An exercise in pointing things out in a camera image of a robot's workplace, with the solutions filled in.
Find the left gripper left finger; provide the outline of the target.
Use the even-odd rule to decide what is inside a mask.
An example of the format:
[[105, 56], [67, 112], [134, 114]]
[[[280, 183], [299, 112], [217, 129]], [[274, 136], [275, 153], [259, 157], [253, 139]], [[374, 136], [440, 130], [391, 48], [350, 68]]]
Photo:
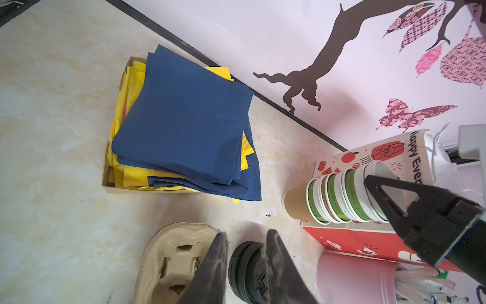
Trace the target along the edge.
[[177, 303], [221, 304], [225, 302], [229, 242], [219, 232], [196, 274]]

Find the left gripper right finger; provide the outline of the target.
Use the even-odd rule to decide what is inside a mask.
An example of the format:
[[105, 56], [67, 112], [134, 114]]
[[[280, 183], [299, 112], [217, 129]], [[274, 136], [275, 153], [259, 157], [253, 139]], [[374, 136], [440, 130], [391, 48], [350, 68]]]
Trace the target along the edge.
[[317, 303], [275, 229], [267, 232], [265, 263], [269, 303]]

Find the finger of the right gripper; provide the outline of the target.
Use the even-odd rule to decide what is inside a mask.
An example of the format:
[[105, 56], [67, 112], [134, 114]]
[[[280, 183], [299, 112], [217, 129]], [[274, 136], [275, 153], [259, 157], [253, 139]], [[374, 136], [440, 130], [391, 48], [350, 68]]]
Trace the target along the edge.
[[[396, 234], [422, 262], [439, 267], [445, 260], [485, 284], [485, 208], [440, 187], [369, 175], [366, 189]], [[404, 211], [387, 189], [416, 193]]]

